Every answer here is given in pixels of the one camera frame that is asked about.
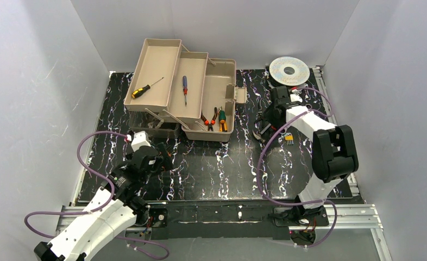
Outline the green stubby screwdriver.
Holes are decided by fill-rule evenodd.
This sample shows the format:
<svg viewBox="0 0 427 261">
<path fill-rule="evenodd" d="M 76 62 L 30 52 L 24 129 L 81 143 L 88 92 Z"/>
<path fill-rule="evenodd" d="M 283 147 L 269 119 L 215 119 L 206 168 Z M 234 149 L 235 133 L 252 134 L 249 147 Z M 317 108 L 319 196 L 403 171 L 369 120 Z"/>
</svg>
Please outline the green stubby screwdriver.
<svg viewBox="0 0 427 261">
<path fill-rule="evenodd" d="M 220 107 L 218 111 L 218 120 L 221 125 L 226 123 L 226 115 L 222 107 Z"/>
</svg>

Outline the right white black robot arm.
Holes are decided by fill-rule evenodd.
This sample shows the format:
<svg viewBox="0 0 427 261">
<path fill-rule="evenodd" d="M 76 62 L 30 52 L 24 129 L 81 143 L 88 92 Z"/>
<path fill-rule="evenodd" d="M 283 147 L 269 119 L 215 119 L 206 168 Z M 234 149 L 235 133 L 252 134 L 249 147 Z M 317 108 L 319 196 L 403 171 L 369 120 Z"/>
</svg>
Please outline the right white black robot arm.
<svg viewBox="0 0 427 261">
<path fill-rule="evenodd" d="M 327 196 L 332 189 L 359 168 L 353 130 L 347 125 L 337 126 L 326 121 L 327 115 L 308 109 L 301 98 L 291 94 L 285 86 L 271 90 L 271 104 L 258 120 L 272 130 L 265 147 L 287 131 L 296 128 L 312 142 L 313 174 L 294 203 L 282 203 L 287 209 L 271 214 L 274 220 L 308 221 L 321 215 Z"/>
</svg>

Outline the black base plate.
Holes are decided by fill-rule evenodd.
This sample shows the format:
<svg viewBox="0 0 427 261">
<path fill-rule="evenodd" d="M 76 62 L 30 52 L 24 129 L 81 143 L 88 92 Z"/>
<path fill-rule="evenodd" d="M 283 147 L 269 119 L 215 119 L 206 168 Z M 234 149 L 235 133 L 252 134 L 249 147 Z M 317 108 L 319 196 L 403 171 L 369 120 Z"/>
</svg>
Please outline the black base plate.
<svg viewBox="0 0 427 261">
<path fill-rule="evenodd" d="M 126 229 L 127 236 L 146 240 L 181 238 L 272 238 L 289 240 L 291 233 L 329 228 L 328 213 L 309 220 L 289 216 L 289 207 L 265 200 L 150 202 L 149 221 Z"/>
</svg>

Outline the yellow black utility knife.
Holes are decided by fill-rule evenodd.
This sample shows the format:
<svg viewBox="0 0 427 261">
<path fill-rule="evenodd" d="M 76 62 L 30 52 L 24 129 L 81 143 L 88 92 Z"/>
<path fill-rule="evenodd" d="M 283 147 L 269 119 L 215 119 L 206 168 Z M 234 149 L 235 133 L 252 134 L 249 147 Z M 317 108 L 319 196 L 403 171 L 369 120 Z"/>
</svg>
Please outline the yellow black utility knife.
<svg viewBox="0 0 427 261">
<path fill-rule="evenodd" d="M 220 132 L 227 132 L 228 131 L 226 120 L 220 120 L 219 121 L 219 131 Z"/>
</svg>

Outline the translucent brown beige tool box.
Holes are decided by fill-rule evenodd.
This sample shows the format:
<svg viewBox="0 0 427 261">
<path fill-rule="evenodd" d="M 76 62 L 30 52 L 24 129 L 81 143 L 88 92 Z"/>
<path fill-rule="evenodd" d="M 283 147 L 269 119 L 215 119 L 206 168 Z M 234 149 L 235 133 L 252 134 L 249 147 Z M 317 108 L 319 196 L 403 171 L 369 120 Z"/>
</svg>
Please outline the translucent brown beige tool box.
<svg viewBox="0 0 427 261">
<path fill-rule="evenodd" d="M 234 59 L 189 51 L 181 39 L 145 39 L 124 106 L 155 118 L 154 129 L 177 123 L 190 140 L 227 142 L 246 101 Z"/>
</svg>

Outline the blue red screwdriver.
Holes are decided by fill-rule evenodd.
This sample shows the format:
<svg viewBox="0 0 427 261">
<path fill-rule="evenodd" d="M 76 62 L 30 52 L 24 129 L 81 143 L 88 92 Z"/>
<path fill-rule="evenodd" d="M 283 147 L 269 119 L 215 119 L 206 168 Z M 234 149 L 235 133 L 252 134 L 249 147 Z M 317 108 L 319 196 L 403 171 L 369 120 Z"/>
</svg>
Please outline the blue red screwdriver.
<svg viewBox="0 0 427 261">
<path fill-rule="evenodd" d="M 184 103 L 185 103 L 185 105 L 187 105 L 188 88 L 187 88 L 187 77 L 186 76 L 182 77 L 182 84 L 183 84 L 183 93 L 184 93 Z"/>
</svg>

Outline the black marbled table mat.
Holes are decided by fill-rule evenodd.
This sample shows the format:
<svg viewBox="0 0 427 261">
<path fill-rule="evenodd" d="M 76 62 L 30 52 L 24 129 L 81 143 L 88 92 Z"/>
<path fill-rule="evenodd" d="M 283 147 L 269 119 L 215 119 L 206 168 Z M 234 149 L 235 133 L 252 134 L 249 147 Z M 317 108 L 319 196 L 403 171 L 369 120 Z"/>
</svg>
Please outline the black marbled table mat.
<svg viewBox="0 0 427 261">
<path fill-rule="evenodd" d="M 107 174 L 125 158 L 125 142 L 109 131 L 126 133 L 130 124 L 142 126 L 148 117 L 131 114 L 123 105 L 133 74 L 113 73 L 106 90 L 98 130 L 88 164 Z M 255 140 L 256 114 L 268 106 L 269 90 L 265 70 L 237 70 L 238 86 L 248 92 L 246 104 L 235 111 L 235 128 L 227 143 L 191 141 L 184 133 L 163 139 L 173 154 L 174 169 L 150 178 L 141 194 L 156 200 L 244 200 L 260 197 L 256 185 L 256 165 L 262 145 Z M 294 198 L 307 184 L 311 170 L 311 141 L 291 130 L 293 145 L 277 138 L 267 150 L 262 165 L 266 191 L 274 199 Z"/>
</svg>

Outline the orange black pliers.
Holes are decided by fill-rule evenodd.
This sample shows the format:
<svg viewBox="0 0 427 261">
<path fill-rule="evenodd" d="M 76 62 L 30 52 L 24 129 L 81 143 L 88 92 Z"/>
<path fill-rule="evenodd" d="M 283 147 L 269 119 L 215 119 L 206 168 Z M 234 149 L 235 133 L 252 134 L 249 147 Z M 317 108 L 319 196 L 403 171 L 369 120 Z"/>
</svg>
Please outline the orange black pliers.
<svg viewBox="0 0 427 261">
<path fill-rule="evenodd" d="M 214 107 L 214 114 L 213 114 L 213 117 L 210 121 L 207 120 L 207 118 L 204 116 L 203 113 L 201 113 L 200 118 L 203 120 L 204 124 L 207 126 L 208 131 L 214 131 L 213 129 L 214 129 L 214 125 L 216 123 L 217 116 L 218 116 L 218 108 L 217 107 Z"/>
</svg>

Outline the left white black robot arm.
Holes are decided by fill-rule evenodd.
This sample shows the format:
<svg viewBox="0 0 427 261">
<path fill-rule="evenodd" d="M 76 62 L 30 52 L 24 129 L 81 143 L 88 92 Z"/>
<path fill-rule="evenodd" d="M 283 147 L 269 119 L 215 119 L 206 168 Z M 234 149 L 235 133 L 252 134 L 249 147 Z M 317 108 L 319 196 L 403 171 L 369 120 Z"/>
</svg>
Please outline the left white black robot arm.
<svg viewBox="0 0 427 261">
<path fill-rule="evenodd" d="M 142 145 L 108 175 L 93 199 L 60 234 L 34 248 L 38 260 L 91 260 L 128 227 L 149 220 L 148 203 L 137 193 L 150 176 L 173 168 L 164 144 Z"/>
</svg>

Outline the white filament spool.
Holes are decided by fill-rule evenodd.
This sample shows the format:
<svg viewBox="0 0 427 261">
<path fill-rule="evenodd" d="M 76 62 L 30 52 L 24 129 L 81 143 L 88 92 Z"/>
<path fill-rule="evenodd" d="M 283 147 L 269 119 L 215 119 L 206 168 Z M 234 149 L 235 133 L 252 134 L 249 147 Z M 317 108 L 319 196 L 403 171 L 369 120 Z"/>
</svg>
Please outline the white filament spool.
<svg viewBox="0 0 427 261">
<path fill-rule="evenodd" d="M 310 76 L 309 67 L 295 57 L 278 57 L 269 65 L 269 74 L 279 84 L 298 86 Z"/>
</svg>

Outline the yellow hex key set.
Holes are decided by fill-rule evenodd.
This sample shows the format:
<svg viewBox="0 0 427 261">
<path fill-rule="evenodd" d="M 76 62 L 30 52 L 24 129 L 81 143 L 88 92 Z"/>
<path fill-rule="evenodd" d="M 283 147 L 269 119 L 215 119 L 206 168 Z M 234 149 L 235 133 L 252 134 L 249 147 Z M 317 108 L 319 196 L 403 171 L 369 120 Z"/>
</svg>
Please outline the yellow hex key set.
<svg viewBox="0 0 427 261">
<path fill-rule="evenodd" d="M 294 144 L 294 138 L 293 135 L 291 133 L 287 133 L 284 137 L 285 142 L 287 145 L 293 145 Z"/>
</svg>

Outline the yellow black screwdriver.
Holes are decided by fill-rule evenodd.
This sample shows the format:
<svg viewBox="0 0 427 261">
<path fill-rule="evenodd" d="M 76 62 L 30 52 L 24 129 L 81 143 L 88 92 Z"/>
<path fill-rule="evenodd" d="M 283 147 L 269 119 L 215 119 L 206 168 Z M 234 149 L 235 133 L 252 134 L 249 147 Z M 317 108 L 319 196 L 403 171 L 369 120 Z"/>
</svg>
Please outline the yellow black screwdriver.
<svg viewBox="0 0 427 261">
<path fill-rule="evenodd" d="M 147 92 L 154 84 L 160 82 L 161 80 L 163 80 L 164 77 L 161 77 L 160 79 L 158 79 L 156 82 L 152 83 L 152 84 L 147 84 L 144 87 L 138 88 L 136 90 L 134 90 L 131 94 L 132 99 L 137 99 L 139 97 L 141 97 L 145 92 Z"/>
</svg>

